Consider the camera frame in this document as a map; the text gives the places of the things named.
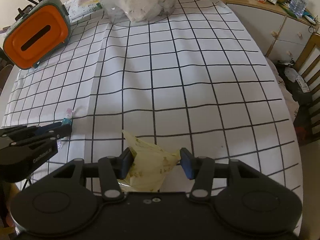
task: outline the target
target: table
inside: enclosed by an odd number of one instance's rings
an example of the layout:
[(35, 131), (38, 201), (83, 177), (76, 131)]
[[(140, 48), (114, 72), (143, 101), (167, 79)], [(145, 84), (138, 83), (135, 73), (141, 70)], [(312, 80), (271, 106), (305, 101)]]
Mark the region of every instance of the table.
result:
[[(144, 26), (110, 24), (103, 10), (78, 19), (66, 47), (36, 70), (19, 71), (3, 126), (46, 125), (68, 108), (73, 133), (34, 181), (74, 158), (119, 156), (124, 129), (167, 151), (186, 147), (218, 163), (237, 158), (302, 200), (300, 152), (281, 91), (220, 0), (176, 0), (173, 15)], [(161, 191), (188, 192), (192, 184), (176, 166)], [(225, 186), (214, 179), (212, 194)], [(87, 187), (100, 191), (95, 179)]]

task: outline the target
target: countertop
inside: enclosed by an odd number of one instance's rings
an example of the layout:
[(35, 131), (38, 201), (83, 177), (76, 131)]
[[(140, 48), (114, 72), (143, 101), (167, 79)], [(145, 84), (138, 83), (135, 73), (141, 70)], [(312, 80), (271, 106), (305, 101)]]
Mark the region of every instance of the countertop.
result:
[(270, 2), (267, 2), (267, 3), (264, 4), (264, 3), (258, 2), (257, 0), (227, 0), (227, 3), (251, 6), (251, 7), (255, 7), (255, 8), (259, 8), (259, 9), (263, 9), (263, 10), (268, 10), (268, 11), (271, 11), (271, 12), (274, 12), (274, 13), (278, 13), (278, 14), (287, 16), (289, 18), (295, 19), (295, 20), (297, 20), (299, 22), (302, 22), (302, 23), (304, 23), (306, 25), (311, 26), (311, 24), (305, 18), (297, 19), (297, 18), (294, 18), (294, 17), (290, 16), (278, 4), (274, 5), (274, 4), (270, 3)]

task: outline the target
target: white cabinet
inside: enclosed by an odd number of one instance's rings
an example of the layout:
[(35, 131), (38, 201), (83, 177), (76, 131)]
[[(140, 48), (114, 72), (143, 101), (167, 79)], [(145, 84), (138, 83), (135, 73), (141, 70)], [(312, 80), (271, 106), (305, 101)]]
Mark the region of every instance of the white cabinet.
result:
[(313, 31), (309, 25), (282, 14), (246, 5), (228, 3), (228, 6), (237, 15), (263, 55), (271, 50), (266, 56), (272, 61), (296, 61)]
[(265, 55), (285, 16), (250, 6), (228, 4)]
[(276, 41), (268, 58), (272, 61), (290, 61), (293, 58), (293, 60), (296, 61), (303, 49), (304, 45), (301, 44), (288, 41)]
[(309, 28), (312, 32), (313, 30), (310, 26), (297, 20), (287, 18), (277, 39), (281, 41), (290, 41), (301, 45), (306, 45), (311, 36)]

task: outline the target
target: wooden chair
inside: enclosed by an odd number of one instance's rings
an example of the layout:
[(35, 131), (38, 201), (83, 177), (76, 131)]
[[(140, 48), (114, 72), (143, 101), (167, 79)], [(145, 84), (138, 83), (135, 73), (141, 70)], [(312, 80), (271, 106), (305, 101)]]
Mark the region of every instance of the wooden chair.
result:
[(12, 65), (7, 65), (0, 71), (0, 90), (4, 88), (4, 85), (10, 75), (12, 68), (13, 68)]
[(306, 81), (312, 94), (312, 104), (309, 106), (312, 138), (320, 138), (320, 35), (313, 33), (305, 48), (297, 59), (294, 68)]

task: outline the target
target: black mechanical clamp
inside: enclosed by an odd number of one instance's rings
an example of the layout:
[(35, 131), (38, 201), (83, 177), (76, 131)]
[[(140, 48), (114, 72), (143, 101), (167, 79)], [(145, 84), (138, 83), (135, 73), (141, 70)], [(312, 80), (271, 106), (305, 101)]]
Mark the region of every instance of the black mechanical clamp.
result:
[[(189, 197), (122, 192), (117, 179), (133, 163), (129, 148), (97, 163), (72, 160), (12, 200), (22, 232), (17, 239), (297, 239), (292, 231), (302, 204), (295, 193), (238, 160), (219, 164), (185, 148), (180, 155), (187, 178), (195, 180)], [(85, 187), (86, 178), (100, 179), (101, 196)], [(227, 179), (216, 196), (213, 178)]]
[(57, 139), (69, 136), (71, 131), (71, 125), (62, 122), (0, 129), (0, 179), (26, 179), (58, 152)]

